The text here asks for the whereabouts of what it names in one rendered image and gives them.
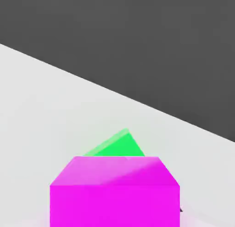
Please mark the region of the small magenta cube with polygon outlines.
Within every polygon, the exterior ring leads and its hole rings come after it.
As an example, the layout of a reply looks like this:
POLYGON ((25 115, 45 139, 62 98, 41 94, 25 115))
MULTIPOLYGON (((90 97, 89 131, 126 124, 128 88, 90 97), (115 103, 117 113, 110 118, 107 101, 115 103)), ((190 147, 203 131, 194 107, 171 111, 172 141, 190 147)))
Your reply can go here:
POLYGON ((180 227, 180 187, 158 157, 74 157, 50 185, 50 227, 180 227))

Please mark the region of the small green cube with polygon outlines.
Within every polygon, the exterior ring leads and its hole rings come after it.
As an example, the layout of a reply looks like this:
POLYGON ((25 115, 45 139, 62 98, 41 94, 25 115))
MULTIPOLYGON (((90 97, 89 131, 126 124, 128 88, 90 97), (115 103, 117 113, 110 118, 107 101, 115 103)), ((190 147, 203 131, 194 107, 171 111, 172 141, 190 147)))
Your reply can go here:
POLYGON ((90 150, 85 156, 144 156, 143 151, 128 129, 123 129, 102 144, 90 150))

